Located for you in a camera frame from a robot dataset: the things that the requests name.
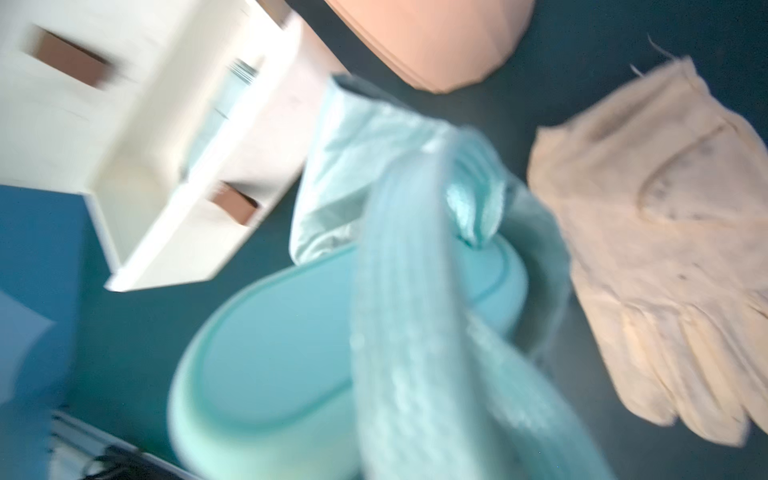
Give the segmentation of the white drawer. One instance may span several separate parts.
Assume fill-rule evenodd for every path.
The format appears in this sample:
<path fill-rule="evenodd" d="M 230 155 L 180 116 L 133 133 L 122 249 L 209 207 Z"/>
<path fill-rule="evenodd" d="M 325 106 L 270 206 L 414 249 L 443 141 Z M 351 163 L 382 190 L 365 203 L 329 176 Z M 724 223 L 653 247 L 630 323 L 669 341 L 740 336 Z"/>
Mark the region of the white drawer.
<path fill-rule="evenodd" d="M 237 60 L 258 75 L 182 181 L 187 149 Z M 300 176 L 329 80 L 342 71 L 287 6 L 200 3 L 86 189 L 106 288 L 215 277 Z"/>

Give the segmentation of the white drawer cabinet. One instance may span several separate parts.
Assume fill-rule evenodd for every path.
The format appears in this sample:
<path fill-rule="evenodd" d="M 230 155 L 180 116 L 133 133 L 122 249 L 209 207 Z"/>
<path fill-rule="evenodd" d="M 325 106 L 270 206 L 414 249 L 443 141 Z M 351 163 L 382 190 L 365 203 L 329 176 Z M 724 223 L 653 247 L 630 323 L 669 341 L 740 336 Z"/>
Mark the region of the white drawer cabinet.
<path fill-rule="evenodd" d="M 1 181 L 80 194 L 205 1 L 5 1 Z"/>

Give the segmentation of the mint green umbrella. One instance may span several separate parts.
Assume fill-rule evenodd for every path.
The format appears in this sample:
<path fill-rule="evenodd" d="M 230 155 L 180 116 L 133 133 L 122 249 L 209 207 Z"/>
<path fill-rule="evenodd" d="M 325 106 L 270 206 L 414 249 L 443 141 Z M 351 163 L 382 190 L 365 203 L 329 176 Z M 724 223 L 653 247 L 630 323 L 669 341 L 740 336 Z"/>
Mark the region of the mint green umbrella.
<path fill-rule="evenodd" d="M 186 348 L 172 448 L 205 479 L 609 479 L 542 371 L 571 295 L 550 213 L 484 135 L 334 76 L 293 264 Z"/>
<path fill-rule="evenodd" d="M 237 60 L 229 66 L 228 73 L 209 102 L 203 121 L 187 149 L 180 170 L 182 181 L 188 179 L 205 149 L 229 119 L 234 107 L 257 75 L 258 70 L 242 60 Z"/>

